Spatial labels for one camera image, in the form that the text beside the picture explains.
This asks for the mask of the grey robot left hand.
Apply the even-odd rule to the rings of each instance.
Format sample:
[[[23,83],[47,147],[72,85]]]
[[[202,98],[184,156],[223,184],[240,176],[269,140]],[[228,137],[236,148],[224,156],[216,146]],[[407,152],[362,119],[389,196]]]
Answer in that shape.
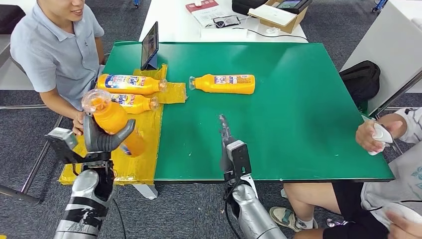
[[[129,119],[117,133],[108,134],[96,123],[92,115],[84,115],[83,132],[88,153],[112,152],[134,131],[135,119]]]

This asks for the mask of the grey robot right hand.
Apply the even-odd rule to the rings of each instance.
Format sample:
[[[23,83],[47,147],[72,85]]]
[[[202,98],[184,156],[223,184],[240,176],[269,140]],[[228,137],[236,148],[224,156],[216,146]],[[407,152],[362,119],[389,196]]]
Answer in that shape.
[[[219,131],[221,134],[221,151],[222,156],[220,160],[220,168],[223,172],[227,172],[231,170],[231,161],[227,154],[227,145],[231,144],[235,141],[234,137],[231,135],[231,131],[228,125],[228,122],[223,114],[219,115],[219,120],[221,122],[221,130]]]

